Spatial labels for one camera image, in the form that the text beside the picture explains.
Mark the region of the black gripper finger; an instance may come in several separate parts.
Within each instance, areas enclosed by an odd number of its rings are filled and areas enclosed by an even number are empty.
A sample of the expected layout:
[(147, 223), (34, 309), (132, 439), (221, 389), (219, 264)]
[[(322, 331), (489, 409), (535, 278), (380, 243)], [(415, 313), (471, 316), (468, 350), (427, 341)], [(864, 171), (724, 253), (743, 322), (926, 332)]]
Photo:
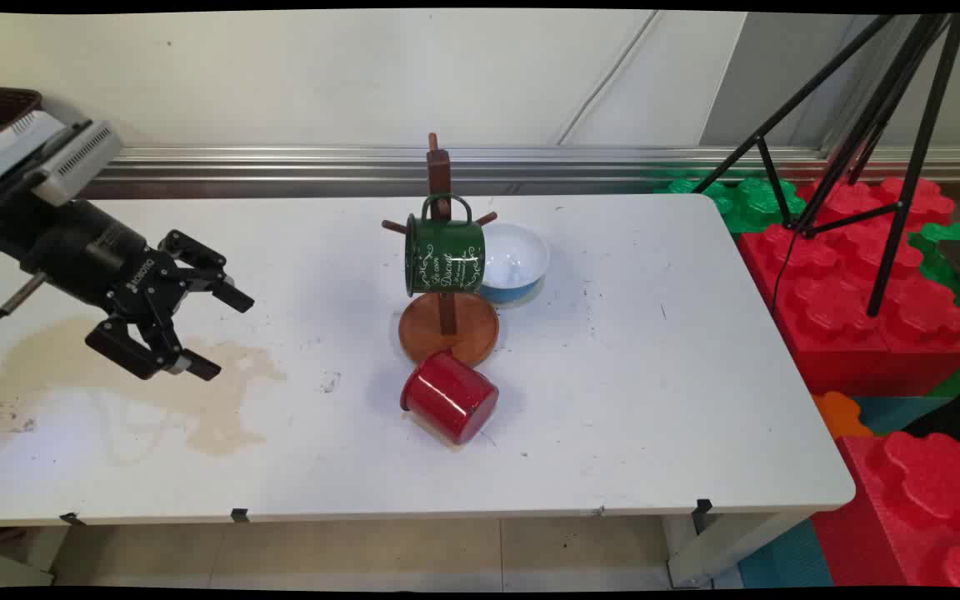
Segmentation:
[(191, 373), (210, 381), (222, 371), (209, 358), (184, 347), (172, 324), (161, 327), (155, 322), (139, 323), (137, 330), (143, 342), (131, 337), (129, 326), (121, 317), (104, 319), (85, 337), (85, 344), (142, 380), (165, 372)]
[(228, 260), (197, 239), (172, 229), (157, 245), (157, 250), (170, 256), (170, 266), (163, 269), (163, 278), (182, 285), (187, 292), (211, 293), (232, 310), (245, 313), (255, 300), (237, 289), (225, 271)]

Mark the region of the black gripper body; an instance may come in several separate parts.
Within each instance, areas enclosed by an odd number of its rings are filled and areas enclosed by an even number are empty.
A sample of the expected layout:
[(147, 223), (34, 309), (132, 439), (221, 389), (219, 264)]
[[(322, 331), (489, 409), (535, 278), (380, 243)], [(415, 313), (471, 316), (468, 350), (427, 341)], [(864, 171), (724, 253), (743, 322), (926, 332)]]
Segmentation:
[(170, 256), (89, 201), (53, 207), (35, 197), (0, 202), (0, 252), (17, 259), (32, 280), (0, 307), (7, 318), (39, 285), (101, 308), (130, 324), (172, 324), (189, 295), (163, 278)]

